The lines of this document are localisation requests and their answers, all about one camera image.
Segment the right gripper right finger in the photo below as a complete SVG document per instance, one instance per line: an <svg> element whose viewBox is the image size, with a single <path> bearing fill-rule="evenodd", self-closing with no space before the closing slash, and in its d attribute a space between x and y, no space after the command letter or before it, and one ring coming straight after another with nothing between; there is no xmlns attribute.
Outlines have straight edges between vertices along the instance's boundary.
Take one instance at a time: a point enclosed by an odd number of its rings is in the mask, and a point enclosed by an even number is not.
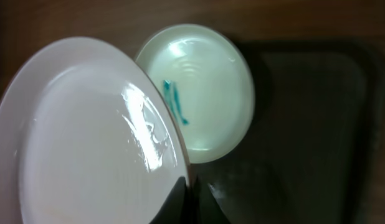
<svg viewBox="0 0 385 224"><path fill-rule="evenodd" d="M196 178L192 188L194 221L197 224L230 224L207 183Z"/></svg>

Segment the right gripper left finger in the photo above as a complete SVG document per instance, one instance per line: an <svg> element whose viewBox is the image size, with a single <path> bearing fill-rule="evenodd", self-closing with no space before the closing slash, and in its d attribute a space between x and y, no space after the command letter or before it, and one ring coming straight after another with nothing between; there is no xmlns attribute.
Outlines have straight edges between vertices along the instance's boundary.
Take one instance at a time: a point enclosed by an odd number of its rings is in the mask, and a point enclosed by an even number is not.
<svg viewBox="0 0 385 224"><path fill-rule="evenodd" d="M179 177L150 224L182 224L188 197L186 179Z"/></svg>

